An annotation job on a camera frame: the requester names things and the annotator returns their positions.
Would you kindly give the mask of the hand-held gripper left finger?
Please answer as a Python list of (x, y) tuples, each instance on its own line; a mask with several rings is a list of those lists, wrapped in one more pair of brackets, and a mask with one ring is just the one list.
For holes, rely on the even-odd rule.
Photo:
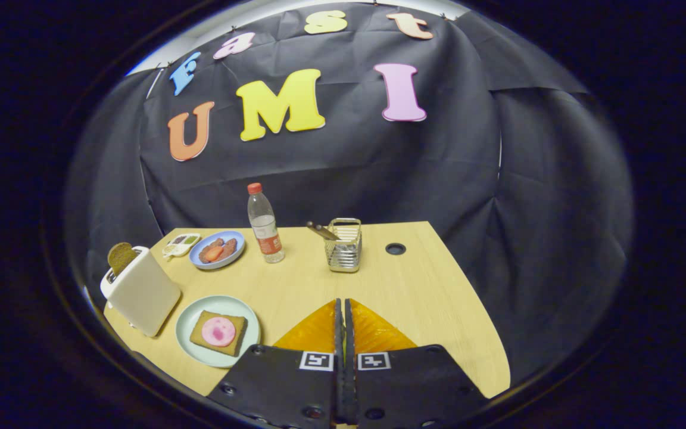
[(341, 300), (321, 307), (332, 350), (250, 346), (208, 399), (229, 410), (280, 428), (332, 428), (343, 421), (344, 320)]

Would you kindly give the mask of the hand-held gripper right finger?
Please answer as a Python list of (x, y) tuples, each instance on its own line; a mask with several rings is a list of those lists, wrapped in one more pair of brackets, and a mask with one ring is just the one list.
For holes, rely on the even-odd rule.
[(447, 428), (489, 400), (446, 348), (357, 351), (367, 328), (364, 305), (345, 300), (345, 423), (359, 428)]

